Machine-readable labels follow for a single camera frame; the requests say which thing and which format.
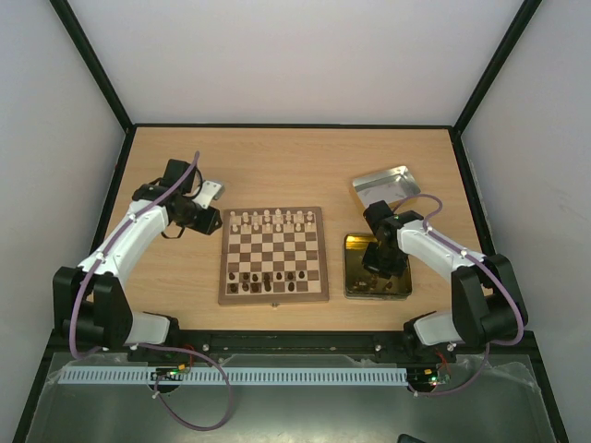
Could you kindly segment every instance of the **white wall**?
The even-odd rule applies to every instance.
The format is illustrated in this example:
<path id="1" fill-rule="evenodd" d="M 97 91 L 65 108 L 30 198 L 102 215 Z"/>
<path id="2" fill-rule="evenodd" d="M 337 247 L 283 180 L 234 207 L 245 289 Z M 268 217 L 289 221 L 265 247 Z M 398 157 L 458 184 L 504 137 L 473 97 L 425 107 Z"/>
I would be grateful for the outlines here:
<path id="1" fill-rule="evenodd" d="M 88 253 L 118 126 L 49 2 L 0 3 L 0 441 L 53 326 L 52 277 Z"/>
<path id="2" fill-rule="evenodd" d="M 573 442 L 588 441 L 591 3 L 545 0 L 464 134 Z"/>
<path id="3" fill-rule="evenodd" d="M 135 122 L 453 124 L 521 0 L 71 0 Z"/>

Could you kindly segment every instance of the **wooden table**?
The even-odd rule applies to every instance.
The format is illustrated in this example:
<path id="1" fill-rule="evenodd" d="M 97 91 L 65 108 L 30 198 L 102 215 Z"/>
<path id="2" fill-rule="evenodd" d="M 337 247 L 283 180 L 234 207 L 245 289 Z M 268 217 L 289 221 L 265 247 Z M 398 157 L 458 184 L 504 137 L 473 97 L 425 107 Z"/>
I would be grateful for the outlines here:
<path id="1" fill-rule="evenodd" d="M 368 232 L 351 181 L 406 165 L 424 192 L 445 205 L 433 225 L 474 250 L 476 230 L 448 132 L 444 129 L 260 129 L 140 127 L 115 202 L 109 232 L 122 219 L 135 189 L 163 174 L 169 159 L 190 162 L 200 150 L 205 179 L 226 185 L 214 203 L 225 208 L 322 207 L 328 258 L 329 303 L 219 306 L 222 233 L 187 231 L 180 240 L 156 238 L 126 285 L 134 310 L 177 317 L 182 329 L 396 330 L 410 318 L 451 304 L 451 289 L 411 257 L 413 294 L 406 301 L 344 297 L 343 242 Z M 418 199 L 407 206 L 427 214 Z M 178 228 L 169 227 L 172 233 Z"/>

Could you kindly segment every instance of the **wooden chessboard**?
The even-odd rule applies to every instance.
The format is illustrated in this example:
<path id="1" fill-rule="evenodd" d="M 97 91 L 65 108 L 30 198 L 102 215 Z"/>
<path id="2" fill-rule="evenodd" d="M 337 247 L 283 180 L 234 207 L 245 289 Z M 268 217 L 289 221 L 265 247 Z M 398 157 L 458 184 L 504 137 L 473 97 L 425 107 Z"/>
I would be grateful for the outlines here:
<path id="1" fill-rule="evenodd" d="M 223 212 L 220 305 L 328 299 L 320 208 Z"/>

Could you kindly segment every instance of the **dark chessboard square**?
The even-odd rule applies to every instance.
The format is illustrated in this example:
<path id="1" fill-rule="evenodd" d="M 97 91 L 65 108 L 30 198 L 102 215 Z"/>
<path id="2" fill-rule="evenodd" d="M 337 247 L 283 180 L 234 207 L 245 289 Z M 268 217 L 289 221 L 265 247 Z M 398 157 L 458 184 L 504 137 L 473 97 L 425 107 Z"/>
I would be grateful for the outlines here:
<path id="1" fill-rule="evenodd" d="M 284 293 L 285 292 L 285 283 L 282 281 L 276 281 L 273 284 L 273 292 L 274 293 Z"/>
<path id="2" fill-rule="evenodd" d="M 320 273 L 317 270 L 309 270 L 308 271 L 308 280 L 309 281 L 320 280 Z"/>

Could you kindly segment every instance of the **purple cable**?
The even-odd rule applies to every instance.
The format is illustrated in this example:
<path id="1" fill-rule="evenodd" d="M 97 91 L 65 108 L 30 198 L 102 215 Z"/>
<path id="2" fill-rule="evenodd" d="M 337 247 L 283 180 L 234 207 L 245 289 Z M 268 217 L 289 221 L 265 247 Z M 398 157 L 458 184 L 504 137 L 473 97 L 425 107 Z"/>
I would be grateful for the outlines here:
<path id="1" fill-rule="evenodd" d="M 160 400 L 160 402 L 163 404 L 164 409 L 166 409 L 166 411 L 170 414 L 171 417 L 173 417 L 173 419 L 175 421 L 177 421 L 180 425 L 183 425 L 184 427 L 187 427 L 193 431 L 213 431 L 214 429 L 219 429 L 220 427 L 225 425 L 228 422 L 228 420 L 230 420 L 230 416 L 232 415 L 232 410 L 234 409 L 234 392 L 232 390 L 232 385 L 230 384 L 230 379 L 228 378 L 228 375 L 223 371 L 223 369 L 220 365 L 218 365 L 215 361 L 210 359 L 210 357 L 208 357 L 207 355 L 204 355 L 202 353 L 198 353 L 197 351 L 191 351 L 189 349 L 172 348 L 172 347 L 168 347 L 168 346 L 160 346 L 157 344 L 148 344 L 148 343 L 140 343 L 139 346 L 141 346 L 142 348 L 153 349 L 154 351 L 165 351 L 165 352 L 169 352 L 169 353 L 170 352 L 189 353 L 191 355 L 195 355 L 196 357 L 200 358 L 201 360 L 209 363 L 210 365 L 213 365 L 222 375 L 223 381 L 225 382 L 225 386 L 228 387 L 228 407 L 225 410 L 225 414 L 223 415 L 222 420 L 220 420 L 215 425 L 211 425 L 211 426 L 197 426 L 197 425 L 192 425 L 191 423 L 189 423 L 189 422 L 183 420 L 181 417 L 179 417 L 178 414 L 176 414 L 171 409 L 171 407 L 168 405 L 168 403 L 164 400 L 162 394 L 160 394 L 160 391 L 158 390 L 158 384 L 160 383 L 160 381 L 162 381 L 162 379 L 165 376 L 164 375 L 159 376 L 154 383 L 154 391 L 156 391 L 158 400 Z"/>
<path id="2" fill-rule="evenodd" d="M 408 385 L 408 388 L 410 389 L 410 391 L 413 394 L 417 395 L 418 397 L 441 397 L 443 395 L 454 394 L 454 393 L 460 392 L 460 391 L 466 389 L 468 386 L 470 386 L 472 383 L 474 383 L 478 377 L 480 377 L 480 374 L 482 374 L 482 371 L 484 370 L 484 366 L 486 366 L 486 364 L 487 364 L 489 353 L 490 353 L 490 343 L 487 343 L 487 345 L 484 348 L 484 356 L 482 357 L 482 364 L 480 365 L 478 370 L 474 373 L 474 375 L 468 379 L 468 381 L 466 381 L 463 385 L 458 386 L 457 388 L 444 390 L 442 392 L 418 392 L 412 386 L 410 386 L 410 384 Z"/>
<path id="3" fill-rule="evenodd" d="M 199 151 L 195 152 L 195 157 L 193 158 L 193 162 L 189 165 L 189 167 L 183 173 L 183 175 L 181 175 L 181 177 L 178 180 L 176 180 L 175 184 L 172 185 L 161 196 L 156 198 L 154 201 L 150 202 L 150 204 L 146 205 L 144 208 L 142 208 L 141 210 L 136 212 L 134 214 L 134 216 L 135 216 L 134 219 L 136 219 L 137 217 L 141 217 L 147 211 L 151 210 L 154 206 L 158 205 L 161 201 L 163 201 L 165 198 L 167 198 L 173 192 L 175 192 L 176 189 L 179 186 L 181 186 L 181 184 L 185 181 L 185 179 L 188 177 L 188 175 L 191 174 L 193 169 L 197 168 L 197 160 L 198 159 L 199 159 Z M 121 227 L 119 227 L 119 229 L 117 229 L 115 231 L 115 233 L 113 234 L 113 236 L 111 237 L 109 242 L 106 244 L 104 249 L 102 251 L 97 250 L 97 251 L 95 251 L 95 253 L 102 252 L 103 256 L 106 257 L 107 254 L 109 253 L 109 251 L 111 250 L 111 248 L 113 247 L 113 245 L 115 244 L 115 242 L 119 239 L 119 237 L 121 237 L 121 235 L 123 235 L 123 233 L 126 231 L 126 229 L 132 223 L 133 223 L 133 220 L 128 218 L 126 220 L 126 222 L 123 223 L 121 225 Z M 70 352 L 72 353 L 72 356 L 77 360 L 87 357 L 87 356 L 91 355 L 92 353 L 96 353 L 97 351 L 99 351 L 101 349 L 100 346 L 96 346 L 96 347 L 92 348 L 90 351 L 88 351 L 87 353 L 79 353 L 78 349 L 76 347 L 76 325 L 78 324 L 78 314 L 80 312 L 80 306 L 82 305 L 82 299 L 84 298 L 84 293 L 86 292 L 86 288 L 89 285 L 92 275 L 94 274 L 94 272 L 96 271 L 96 269 L 100 265 L 101 265 L 101 260 L 99 258 L 97 258 L 96 261 L 90 267 L 89 271 L 86 273 L 86 276 L 84 276 L 84 279 L 82 280 L 82 282 L 80 283 L 80 287 L 79 287 L 78 293 L 76 295 L 76 300 L 74 301 L 74 306 L 72 307 L 72 318 L 70 319 L 70 331 L 69 331 L 68 342 L 69 342 Z"/>
<path id="4" fill-rule="evenodd" d="M 430 231 L 428 229 L 430 227 L 430 224 L 428 223 L 428 221 L 433 216 L 439 214 L 441 212 L 441 210 L 443 209 L 443 202 L 439 198 L 432 196 L 431 194 L 416 194 L 415 196 L 410 196 L 410 197 L 403 198 L 402 200 L 400 200 L 398 202 L 398 204 L 394 207 L 392 212 L 397 211 L 409 199 L 416 198 L 416 197 L 430 198 L 432 200 L 435 200 L 437 202 L 437 204 L 439 205 L 436 210 L 431 212 L 427 217 L 425 217 L 425 220 L 423 220 L 423 229 L 425 229 L 427 234 L 430 235 L 431 237 L 433 237 L 435 240 L 437 240 L 439 243 L 441 243 L 442 245 L 444 245 L 448 249 L 451 249 L 451 251 L 455 252 L 456 254 L 462 254 L 462 251 L 464 250 L 463 248 L 458 247 L 458 246 L 454 245 L 453 243 L 448 242 L 445 238 L 441 237 L 440 235 L 437 235 L 435 232 Z M 515 304 L 514 300 L 511 298 L 509 291 L 507 291 L 505 289 L 505 287 L 503 286 L 501 281 L 497 278 L 497 276 L 494 273 L 492 273 L 492 271 L 490 269 L 488 269 L 486 266 L 484 266 L 484 264 L 481 263 L 476 257 L 473 257 L 470 254 L 466 254 L 465 257 L 469 261 L 471 261 L 472 263 L 477 265 L 480 268 L 480 270 L 482 270 L 482 272 L 484 272 L 485 275 L 497 287 L 497 289 L 501 292 L 502 296 L 505 297 L 505 300 L 507 301 L 507 303 L 509 304 L 509 307 L 513 311 L 513 315 L 515 316 L 515 321 L 517 322 L 517 334 L 515 335 L 515 337 L 513 339 L 508 340 L 508 341 L 494 340 L 492 342 L 495 344 L 503 345 L 503 346 L 513 346 L 514 344 L 517 344 L 524 337 L 524 320 L 521 317 L 521 313 L 519 312 L 519 308 Z"/>

